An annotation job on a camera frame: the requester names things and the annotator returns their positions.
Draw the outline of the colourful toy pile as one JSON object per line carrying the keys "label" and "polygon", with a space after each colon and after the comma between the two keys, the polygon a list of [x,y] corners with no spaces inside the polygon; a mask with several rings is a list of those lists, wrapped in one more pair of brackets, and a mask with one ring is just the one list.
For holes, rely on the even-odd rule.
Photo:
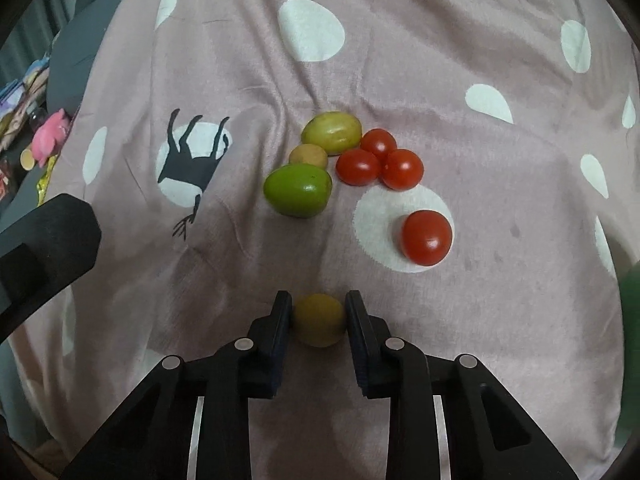
{"label": "colourful toy pile", "polygon": [[21,78],[1,89],[1,207],[14,199],[21,177],[10,161],[9,148],[26,130],[35,132],[47,118],[46,93],[50,56],[43,55],[27,67]]}

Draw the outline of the small yellow fruit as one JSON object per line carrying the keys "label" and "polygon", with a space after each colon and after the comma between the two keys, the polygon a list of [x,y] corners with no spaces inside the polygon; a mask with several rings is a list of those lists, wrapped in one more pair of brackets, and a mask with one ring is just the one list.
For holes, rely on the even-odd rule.
{"label": "small yellow fruit", "polygon": [[331,347],[346,332],[345,308],[329,295],[313,294],[297,300],[293,314],[296,337],[309,347]]}

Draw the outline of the red cherry tomato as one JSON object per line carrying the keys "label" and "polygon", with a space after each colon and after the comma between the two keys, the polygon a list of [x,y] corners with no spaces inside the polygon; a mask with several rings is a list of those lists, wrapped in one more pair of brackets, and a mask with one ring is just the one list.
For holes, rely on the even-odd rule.
{"label": "red cherry tomato", "polygon": [[373,183],[380,173],[381,165],[370,152],[353,148],[338,156],[335,164],[337,177],[351,186],[366,186]]}
{"label": "red cherry tomato", "polygon": [[394,191],[415,188],[424,175],[424,165],[413,151],[398,148],[387,155],[381,171],[381,181]]}
{"label": "red cherry tomato", "polygon": [[387,130],[374,128],[361,138],[360,148],[373,154],[380,162],[384,162],[391,152],[397,150],[397,142]]}
{"label": "red cherry tomato", "polygon": [[400,230],[400,248],[418,266],[434,266],[450,251],[454,232],[445,216],[434,210],[409,214]]}

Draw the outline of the dark grey sofa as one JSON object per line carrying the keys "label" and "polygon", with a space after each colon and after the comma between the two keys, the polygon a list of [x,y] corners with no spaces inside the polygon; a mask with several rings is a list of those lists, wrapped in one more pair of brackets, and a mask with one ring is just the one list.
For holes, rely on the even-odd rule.
{"label": "dark grey sofa", "polygon": [[[1,48],[1,83],[26,73],[29,63],[50,56],[50,110],[77,112],[108,24],[120,0],[34,0]],[[29,405],[14,353],[1,344],[1,416],[14,448],[38,479],[55,479],[68,464],[58,442]]]}

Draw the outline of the green plastic bowl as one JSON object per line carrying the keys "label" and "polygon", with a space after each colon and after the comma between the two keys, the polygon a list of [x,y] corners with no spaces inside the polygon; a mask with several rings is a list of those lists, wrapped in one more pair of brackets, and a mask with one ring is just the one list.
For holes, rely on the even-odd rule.
{"label": "green plastic bowl", "polygon": [[615,445],[620,448],[639,428],[640,268],[636,263],[620,281],[624,329],[624,383]]}

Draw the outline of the pink polka dot blanket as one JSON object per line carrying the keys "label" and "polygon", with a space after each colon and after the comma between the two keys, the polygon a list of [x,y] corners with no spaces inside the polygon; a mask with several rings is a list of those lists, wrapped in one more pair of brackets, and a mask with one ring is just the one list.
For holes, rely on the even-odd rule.
{"label": "pink polka dot blanket", "polygon": [[606,0],[75,0],[46,188],[96,265],[10,338],[73,460],[162,359],[294,300],[258,479],[381,479],[345,295],[433,356],[478,356],[579,478],[628,396],[618,270],[639,258],[639,50]]}

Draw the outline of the small tan fruit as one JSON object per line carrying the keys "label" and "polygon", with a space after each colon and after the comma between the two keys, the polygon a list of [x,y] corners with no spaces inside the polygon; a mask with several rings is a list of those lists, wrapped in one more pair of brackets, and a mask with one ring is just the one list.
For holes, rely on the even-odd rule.
{"label": "small tan fruit", "polygon": [[290,164],[306,164],[321,169],[326,169],[329,162],[329,155],[316,144],[300,144],[288,155]]}

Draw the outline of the pink plush toy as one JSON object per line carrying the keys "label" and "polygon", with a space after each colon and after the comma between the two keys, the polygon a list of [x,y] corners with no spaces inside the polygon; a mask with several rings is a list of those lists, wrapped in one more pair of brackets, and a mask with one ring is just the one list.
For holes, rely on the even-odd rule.
{"label": "pink plush toy", "polygon": [[60,108],[38,128],[32,139],[30,150],[39,167],[43,167],[52,156],[60,154],[69,134],[70,118],[64,108]]}

